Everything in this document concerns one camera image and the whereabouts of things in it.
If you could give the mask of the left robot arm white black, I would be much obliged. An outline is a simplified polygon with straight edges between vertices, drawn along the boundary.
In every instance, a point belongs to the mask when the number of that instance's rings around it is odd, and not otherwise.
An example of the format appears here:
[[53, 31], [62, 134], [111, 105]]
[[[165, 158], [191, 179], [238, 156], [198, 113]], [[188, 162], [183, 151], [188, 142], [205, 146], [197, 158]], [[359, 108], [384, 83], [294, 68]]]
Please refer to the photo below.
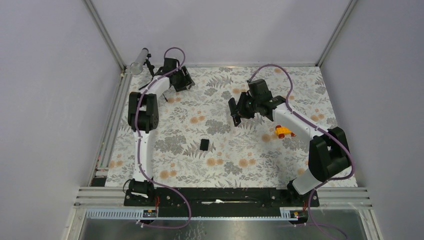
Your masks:
[[128, 125], [134, 136], [134, 172], [129, 196], [148, 206], [155, 200], [153, 177], [153, 147], [158, 133], [158, 98], [170, 88], [176, 92], [188, 90], [194, 82], [188, 70], [176, 58], [166, 57], [152, 80], [128, 97]]

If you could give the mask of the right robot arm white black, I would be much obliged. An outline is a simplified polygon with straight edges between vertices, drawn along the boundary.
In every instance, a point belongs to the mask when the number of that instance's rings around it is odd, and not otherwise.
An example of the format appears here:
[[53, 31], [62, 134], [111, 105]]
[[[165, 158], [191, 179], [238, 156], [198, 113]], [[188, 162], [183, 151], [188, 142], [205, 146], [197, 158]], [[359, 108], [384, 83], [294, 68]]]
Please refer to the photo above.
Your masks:
[[308, 168], [287, 185], [287, 201], [301, 205], [307, 193], [322, 186], [335, 175], [351, 167], [349, 148], [344, 131], [339, 127], [324, 129], [310, 118], [295, 112], [286, 98], [273, 96], [265, 80], [248, 83], [248, 91], [228, 101], [234, 126], [242, 119], [253, 119], [256, 114], [268, 118], [279, 127], [288, 128], [309, 147]]

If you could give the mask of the black battery cover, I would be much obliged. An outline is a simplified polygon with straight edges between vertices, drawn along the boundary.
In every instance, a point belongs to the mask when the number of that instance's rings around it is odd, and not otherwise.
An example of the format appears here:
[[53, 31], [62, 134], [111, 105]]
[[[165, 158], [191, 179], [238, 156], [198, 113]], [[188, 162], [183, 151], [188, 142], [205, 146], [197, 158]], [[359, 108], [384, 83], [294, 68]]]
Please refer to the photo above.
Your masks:
[[207, 151], [209, 149], [210, 140], [209, 139], [201, 139], [199, 149], [201, 151]]

